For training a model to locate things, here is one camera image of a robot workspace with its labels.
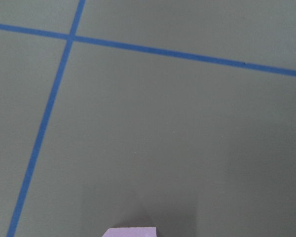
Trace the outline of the pink foam block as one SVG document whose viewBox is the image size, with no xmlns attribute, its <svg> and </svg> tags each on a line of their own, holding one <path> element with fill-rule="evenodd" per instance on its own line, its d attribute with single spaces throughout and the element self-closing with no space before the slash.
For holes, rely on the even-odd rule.
<svg viewBox="0 0 296 237">
<path fill-rule="evenodd" d="M 109 228 L 102 237 L 157 237 L 156 227 Z"/>
</svg>

